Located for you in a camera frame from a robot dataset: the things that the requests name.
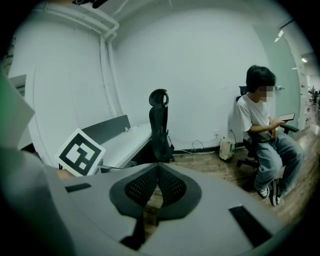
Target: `light blue jeans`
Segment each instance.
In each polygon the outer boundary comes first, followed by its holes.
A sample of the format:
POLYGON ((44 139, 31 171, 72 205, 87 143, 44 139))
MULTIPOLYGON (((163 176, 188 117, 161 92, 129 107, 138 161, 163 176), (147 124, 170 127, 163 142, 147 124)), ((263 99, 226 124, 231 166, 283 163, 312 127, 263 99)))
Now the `light blue jeans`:
POLYGON ((283 132, 268 142, 256 143, 255 152, 260 167, 255 178, 254 187, 257 191, 265 189, 279 174, 285 165, 279 191, 285 194, 294 183, 301 169, 304 158, 302 147, 293 138, 283 132))

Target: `sneaker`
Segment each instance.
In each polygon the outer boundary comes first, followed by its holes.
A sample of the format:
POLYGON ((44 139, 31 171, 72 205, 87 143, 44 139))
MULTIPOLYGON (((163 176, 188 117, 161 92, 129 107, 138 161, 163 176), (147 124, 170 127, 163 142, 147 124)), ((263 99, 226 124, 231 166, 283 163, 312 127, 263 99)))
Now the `sneaker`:
POLYGON ((273 206, 278 206, 280 204, 280 200, 282 196, 279 191, 279 181, 280 179, 277 178, 272 182, 272 187, 273 187, 272 205, 273 206))
POLYGON ((265 189, 262 189, 262 190, 258 191, 258 194, 263 199, 267 198, 269 196, 269 194, 270 194, 269 187, 267 186, 265 189))

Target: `white pipe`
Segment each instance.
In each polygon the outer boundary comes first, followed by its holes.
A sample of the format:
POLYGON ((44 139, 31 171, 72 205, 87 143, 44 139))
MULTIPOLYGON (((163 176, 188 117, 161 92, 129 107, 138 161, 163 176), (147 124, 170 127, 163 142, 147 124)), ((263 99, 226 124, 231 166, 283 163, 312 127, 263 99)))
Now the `white pipe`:
POLYGON ((103 18, 106 21, 113 24, 113 27, 111 29, 108 29, 107 33, 105 33, 105 35, 103 36, 105 39, 108 36, 110 36, 111 34, 113 34, 113 32, 115 32, 120 27, 119 22, 116 21, 114 18, 110 17, 108 14, 106 14, 102 10, 92 8, 92 3, 88 2, 86 4, 82 4, 81 6, 85 9, 89 10, 90 12, 93 12, 93 13, 99 15, 101 18, 103 18))
POLYGON ((115 39, 116 36, 117 36, 117 33, 114 32, 113 37, 111 37, 110 40, 107 42, 107 46, 108 46, 109 63, 110 63, 112 80, 113 80, 113 86, 115 89, 115 95, 116 95, 116 98, 117 98, 119 105, 120 105, 121 115, 124 115, 126 113, 126 111, 124 108, 122 98, 119 93, 118 80, 117 80, 117 75, 116 75, 115 59, 114 59, 114 49, 112 47, 112 40, 115 39))
POLYGON ((102 80, 103 80, 103 85, 104 85, 104 92, 105 96, 107 99, 107 104, 109 106, 110 112, 113 115, 113 117, 117 117, 116 111, 115 111, 115 105, 114 101, 111 98, 111 93, 110 93, 110 86, 107 83, 108 78, 107 78, 107 63, 106 63, 106 44, 105 44, 105 38, 103 35, 100 37, 100 60, 101 60, 101 73, 102 73, 102 80))
POLYGON ((94 19, 84 13, 78 12, 76 10, 72 10, 72 9, 69 9, 69 8, 66 8, 66 7, 57 5, 57 4, 53 4, 53 3, 48 5, 48 10, 57 11, 57 12, 61 12, 61 13, 67 14, 67 15, 75 16, 75 17, 78 17, 82 20, 85 20, 87 22, 90 22, 90 23, 96 25, 97 27, 99 27, 105 31, 110 30, 110 28, 107 25, 104 25, 103 23, 99 22, 98 20, 96 20, 96 19, 94 19))
POLYGON ((171 0, 169 0, 169 5, 170 5, 170 8, 171 8, 171 10, 172 10, 174 7, 173 7, 173 5, 172 5, 171 0))
POLYGON ((130 0, 124 0, 123 3, 119 6, 119 8, 114 12, 112 13, 112 17, 117 15, 118 13, 121 12, 121 10, 125 7, 125 5, 129 2, 130 0))
POLYGON ((92 26, 90 26, 90 25, 88 25, 88 24, 86 24, 86 23, 84 23, 84 22, 82 22, 82 21, 80 21, 80 20, 78 20, 78 19, 76 19, 76 18, 72 18, 72 17, 70 17, 70 16, 67 16, 67 15, 62 14, 62 13, 57 12, 57 11, 53 11, 53 10, 45 10, 45 11, 44 11, 43 9, 33 9, 33 11, 35 11, 35 12, 41 12, 41 13, 44 12, 45 14, 53 14, 53 15, 56 15, 56 16, 60 16, 60 17, 63 17, 63 18, 65 18, 65 19, 68 19, 68 20, 70 20, 70 21, 76 22, 76 23, 78 23, 78 24, 80 24, 80 25, 82 25, 82 26, 84 26, 84 27, 86 27, 86 28, 89 28, 89 29, 97 32, 99 35, 102 33, 101 31, 95 29, 94 27, 92 27, 92 26))

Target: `chair armrest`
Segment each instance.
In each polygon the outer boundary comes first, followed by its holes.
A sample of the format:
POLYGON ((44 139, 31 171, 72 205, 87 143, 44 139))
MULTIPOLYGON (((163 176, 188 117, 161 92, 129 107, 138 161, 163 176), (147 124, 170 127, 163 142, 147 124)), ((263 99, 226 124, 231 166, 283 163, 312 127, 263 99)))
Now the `chair armrest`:
POLYGON ((251 133, 248 132, 248 134, 253 140, 260 142, 260 143, 268 142, 271 139, 271 137, 268 136, 267 133, 265 134, 265 136, 261 135, 258 132, 251 132, 251 133))
POLYGON ((282 124, 280 125, 280 127, 284 128, 284 133, 288 134, 289 131, 296 133, 297 131, 299 131, 298 128, 295 128, 291 125, 287 125, 287 124, 282 124))

